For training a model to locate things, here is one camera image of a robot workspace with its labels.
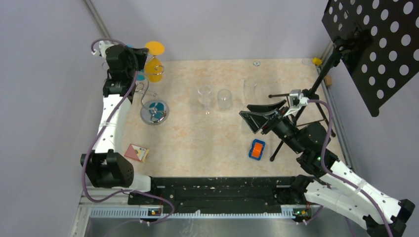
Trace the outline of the clear ribbed short glass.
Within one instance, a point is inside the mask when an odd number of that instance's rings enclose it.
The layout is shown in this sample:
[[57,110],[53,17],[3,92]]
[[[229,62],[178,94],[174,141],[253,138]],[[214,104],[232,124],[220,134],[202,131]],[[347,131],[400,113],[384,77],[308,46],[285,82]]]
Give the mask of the clear ribbed short glass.
[[227,111],[232,105],[232,93],[228,89],[222,89],[217,94],[218,107],[221,111]]

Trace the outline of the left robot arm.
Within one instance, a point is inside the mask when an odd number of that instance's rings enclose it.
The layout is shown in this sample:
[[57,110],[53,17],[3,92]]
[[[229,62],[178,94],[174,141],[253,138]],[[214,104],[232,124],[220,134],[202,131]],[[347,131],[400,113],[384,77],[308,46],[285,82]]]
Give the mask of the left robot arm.
[[151,177],[134,171],[124,157],[122,138],[129,109],[132,105],[137,74],[144,68],[146,48],[131,48],[109,40],[99,40],[93,55],[101,56],[108,65],[103,86],[103,110],[89,154],[83,154],[81,165],[96,188],[121,188],[140,191],[146,204],[158,199],[158,190],[151,186]]

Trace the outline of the yellow wine glass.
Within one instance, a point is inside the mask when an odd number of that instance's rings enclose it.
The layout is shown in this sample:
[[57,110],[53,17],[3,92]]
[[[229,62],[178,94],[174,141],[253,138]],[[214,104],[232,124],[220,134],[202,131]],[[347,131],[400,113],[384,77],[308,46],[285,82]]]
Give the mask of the yellow wine glass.
[[150,82],[160,82],[163,78],[164,66],[158,59],[158,56],[164,54],[165,46],[158,41],[150,41],[145,44],[145,47],[149,52],[144,66],[144,73],[148,76]]

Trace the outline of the clear flute wine glass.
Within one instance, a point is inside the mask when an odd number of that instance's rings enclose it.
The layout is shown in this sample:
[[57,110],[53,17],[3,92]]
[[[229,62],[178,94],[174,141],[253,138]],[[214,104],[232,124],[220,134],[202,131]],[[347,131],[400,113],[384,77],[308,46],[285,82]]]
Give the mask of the clear flute wine glass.
[[254,78],[247,78],[244,80],[244,98],[251,100],[256,91],[257,80]]

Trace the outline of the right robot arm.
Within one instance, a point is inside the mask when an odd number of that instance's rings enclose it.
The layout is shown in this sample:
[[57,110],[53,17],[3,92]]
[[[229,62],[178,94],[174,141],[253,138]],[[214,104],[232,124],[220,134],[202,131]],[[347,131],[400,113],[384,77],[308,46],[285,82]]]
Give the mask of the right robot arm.
[[390,197],[361,178],[327,146],[331,126],[313,122],[302,129],[289,119],[309,104],[323,105],[321,100],[297,99],[291,107],[281,101],[271,105],[248,105],[240,116],[253,133],[273,132],[295,153],[301,168],[315,180],[300,176],[302,184],[290,189],[295,203],[319,204],[355,222],[371,237],[403,235],[415,205],[408,199]]

